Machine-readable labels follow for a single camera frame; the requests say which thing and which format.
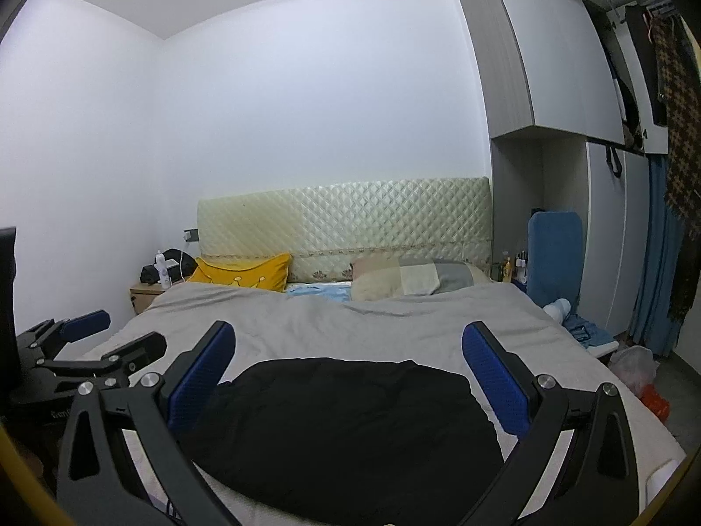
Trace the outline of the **black garment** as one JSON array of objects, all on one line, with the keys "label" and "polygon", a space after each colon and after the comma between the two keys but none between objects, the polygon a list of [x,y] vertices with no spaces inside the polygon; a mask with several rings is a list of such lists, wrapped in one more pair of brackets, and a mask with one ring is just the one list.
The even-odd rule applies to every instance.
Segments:
[{"label": "black garment", "polygon": [[412,361],[256,363],[179,445],[233,491],[329,525],[455,525],[504,464],[469,381]]}]

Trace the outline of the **red orange plastic bag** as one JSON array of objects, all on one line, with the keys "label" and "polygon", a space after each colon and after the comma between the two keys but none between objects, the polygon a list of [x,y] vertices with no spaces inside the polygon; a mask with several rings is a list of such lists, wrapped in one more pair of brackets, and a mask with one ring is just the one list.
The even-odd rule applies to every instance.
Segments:
[{"label": "red orange plastic bag", "polygon": [[665,423],[670,416],[670,402],[663,398],[657,388],[652,385],[646,385],[641,391],[641,402],[659,419],[661,423]]}]

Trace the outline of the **white plastic bag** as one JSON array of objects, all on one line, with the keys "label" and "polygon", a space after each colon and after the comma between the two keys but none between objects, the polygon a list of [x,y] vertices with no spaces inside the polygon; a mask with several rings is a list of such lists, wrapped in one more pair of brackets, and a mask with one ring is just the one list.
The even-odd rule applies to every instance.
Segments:
[{"label": "white plastic bag", "polygon": [[654,383],[657,367],[654,353],[642,345],[620,349],[608,362],[611,372],[638,398]]}]

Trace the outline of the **wooden nightstand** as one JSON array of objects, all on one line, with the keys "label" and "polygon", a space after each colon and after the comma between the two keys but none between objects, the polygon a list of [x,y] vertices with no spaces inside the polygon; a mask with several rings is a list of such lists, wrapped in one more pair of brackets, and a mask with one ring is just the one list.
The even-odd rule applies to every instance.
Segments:
[{"label": "wooden nightstand", "polygon": [[138,283],[130,287],[128,294],[132,304],[133,311],[136,315],[144,312],[153,301],[163,295],[165,288],[160,284],[144,284]]}]

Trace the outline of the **folded blue jeans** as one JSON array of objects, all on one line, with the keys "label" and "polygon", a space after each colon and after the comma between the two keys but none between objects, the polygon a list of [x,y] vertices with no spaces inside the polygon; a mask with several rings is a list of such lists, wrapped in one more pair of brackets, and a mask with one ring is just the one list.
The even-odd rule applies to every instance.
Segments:
[{"label": "folded blue jeans", "polygon": [[571,313],[563,320],[563,327],[595,357],[613,353],[619,347],[619,342],[614,340],[607,330],[585,320],[576,313]]}]

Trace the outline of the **white plush toy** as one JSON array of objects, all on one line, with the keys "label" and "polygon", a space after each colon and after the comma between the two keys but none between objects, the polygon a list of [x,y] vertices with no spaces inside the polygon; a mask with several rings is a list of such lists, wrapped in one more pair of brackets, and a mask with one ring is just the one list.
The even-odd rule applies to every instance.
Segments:
[{"label": "white plush toy", "polygon": [[559,298],[543,306],[543,311],[557,324],[563,324],[571,312],[571,302]]}]

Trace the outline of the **white spray bottle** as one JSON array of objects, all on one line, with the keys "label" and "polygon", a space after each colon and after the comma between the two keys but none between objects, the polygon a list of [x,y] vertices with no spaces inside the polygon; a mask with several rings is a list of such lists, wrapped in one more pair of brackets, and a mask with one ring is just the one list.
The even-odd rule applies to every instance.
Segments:
[{"label": "white spray bottle", "polygon": [[155,269],[159,276],[160,287],[163,288],[163,290],[171,288],[171,278],[169,270],[167,269],[167,260],[165,259],[165,255],[161,251],[158,251],[156,253]]}]

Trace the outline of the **grey bed sheet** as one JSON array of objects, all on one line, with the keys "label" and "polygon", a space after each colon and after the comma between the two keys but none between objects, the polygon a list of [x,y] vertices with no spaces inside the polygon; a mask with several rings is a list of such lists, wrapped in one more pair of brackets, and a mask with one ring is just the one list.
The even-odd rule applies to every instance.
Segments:
[{"label": "grey bed sheet", "polygon": [[[669,461],[686,458],[668,429],[623,383],[513,285],[487,283],[427,297],[376,302],[334,302],[319,296],[291,296],[254,288],[185,283],[158,297],[115,335],[80,359],[96,360],[136,338],[157,331],[165,336],[164,357],[144,372],[163,373],[178,354],[191,349],[215,320],[233,325],[237,350],[223,380],[259,361],[284,357],[401,362],[454,372],[476,380],[461,350],[464,327],[482,320],[501,345],[517,354],[532,373],[552,375],[563,387],[595,391],[612,382],[629,418],[639,475],[639,511],[646,506],[649,476]],[[484,393],[473,392],[496,426],[503,455],[516,444],[497,421]],[[247,499],[209,475],[204,479],[243,525],[313,525]]]}]

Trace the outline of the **bottles on side shelf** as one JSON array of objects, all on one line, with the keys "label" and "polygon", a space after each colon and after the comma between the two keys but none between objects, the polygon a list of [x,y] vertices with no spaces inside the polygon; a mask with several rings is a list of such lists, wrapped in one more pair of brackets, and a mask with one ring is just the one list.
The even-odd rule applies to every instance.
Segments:
[{"label": "bottles on side shelf", "polygon": [[502,251],[491,266],[491,279],[503,283],[526,285],[528,282],[528,252],[512,254]]}]

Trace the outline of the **yellow pillow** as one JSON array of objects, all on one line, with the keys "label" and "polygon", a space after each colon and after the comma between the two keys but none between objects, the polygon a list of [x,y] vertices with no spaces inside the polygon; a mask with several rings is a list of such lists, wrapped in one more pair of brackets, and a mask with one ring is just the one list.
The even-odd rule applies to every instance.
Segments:
[{"label": "yellow pillow", "polygon": [[203,258],[197,258],[196,263],[189,283],[283,292],[287,287],[292,258],[289,253],[284,253],[270,259],[242,263],[211,263]]}]

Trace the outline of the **patchwork beige grey pillow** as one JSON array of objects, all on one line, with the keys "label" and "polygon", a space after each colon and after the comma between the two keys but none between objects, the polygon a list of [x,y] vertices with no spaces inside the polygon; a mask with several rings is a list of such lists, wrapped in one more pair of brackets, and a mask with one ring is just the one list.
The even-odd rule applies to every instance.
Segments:
[{"label": "patchwork beige grey pillow", "polygon": [[352,266],[350,299],[375,302],[396,297],[424,297],[488,284],[489,277],[469,261],[368,256]]}]

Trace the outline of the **light blue patterned sheet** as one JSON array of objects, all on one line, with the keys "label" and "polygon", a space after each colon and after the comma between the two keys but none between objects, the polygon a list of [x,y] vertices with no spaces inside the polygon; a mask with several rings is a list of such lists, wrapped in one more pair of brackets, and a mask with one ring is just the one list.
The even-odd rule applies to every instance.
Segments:
[{"label": "light blue patterned sheet", "polygon": [[317,296],[333,302],[351,300],[352,283],[350,281],[332,281],[331,283],[291,283],[285,293],[289,296]]}]

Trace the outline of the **houndstooth brown scarf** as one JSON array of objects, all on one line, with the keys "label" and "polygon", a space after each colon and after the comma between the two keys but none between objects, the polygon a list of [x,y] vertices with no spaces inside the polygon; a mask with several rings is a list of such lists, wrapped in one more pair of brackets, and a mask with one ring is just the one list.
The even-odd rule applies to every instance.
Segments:
[{"label": "houndstooth brown scarf", "polygon": [[700,280],[700,73],[681,19],[655,18],[650,36],[659,96],[666,105],[668,169],[664,201],[683,222],[684,236],[668,316],[684,320]]}]

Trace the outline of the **grey wardrobe cabinet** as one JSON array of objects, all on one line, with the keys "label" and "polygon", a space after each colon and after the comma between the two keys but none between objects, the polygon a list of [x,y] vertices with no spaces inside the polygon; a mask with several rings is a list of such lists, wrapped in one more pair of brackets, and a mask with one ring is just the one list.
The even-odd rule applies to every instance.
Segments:
[{"label": "grey wardrobe cabinet", "polygon": [[494,253],[534,253],[538,210],[574,211],[584,271],[571,300],[625,333],[643,274],[649,163],[624,140],[616,84],[584,0],[459,0],[491,140]]}]

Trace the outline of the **wall power socket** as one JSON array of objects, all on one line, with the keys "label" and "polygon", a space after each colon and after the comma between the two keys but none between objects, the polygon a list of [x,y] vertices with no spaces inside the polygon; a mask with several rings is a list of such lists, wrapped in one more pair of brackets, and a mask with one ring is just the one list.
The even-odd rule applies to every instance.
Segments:
[{"label": "wall power socket", "polygon": [[185,229],[183,236],[184,236],[184,240],[187,242],[197,242],[198,241],[198,230],[196,228]]}]

